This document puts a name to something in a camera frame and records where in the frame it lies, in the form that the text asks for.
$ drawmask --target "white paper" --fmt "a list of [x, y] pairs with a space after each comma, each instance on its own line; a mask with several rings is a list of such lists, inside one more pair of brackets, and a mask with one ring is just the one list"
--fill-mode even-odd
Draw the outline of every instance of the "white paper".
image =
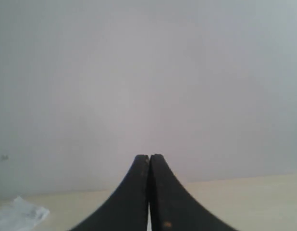
[[31, 231], [49, 214], [49, 210], [17, 197], [0, 208], [0, 231]]

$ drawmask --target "black curved object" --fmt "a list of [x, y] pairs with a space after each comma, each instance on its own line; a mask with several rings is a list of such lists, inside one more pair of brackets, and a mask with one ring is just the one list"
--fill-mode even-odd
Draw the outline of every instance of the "black curved object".
[[109, 199], [71, 231], [146, 231], [148, 167], [149, 157], [137, 155]]
[[153, 231], [235, 231], [185, 190], [160, 154], [150, 158], [149, 188]]

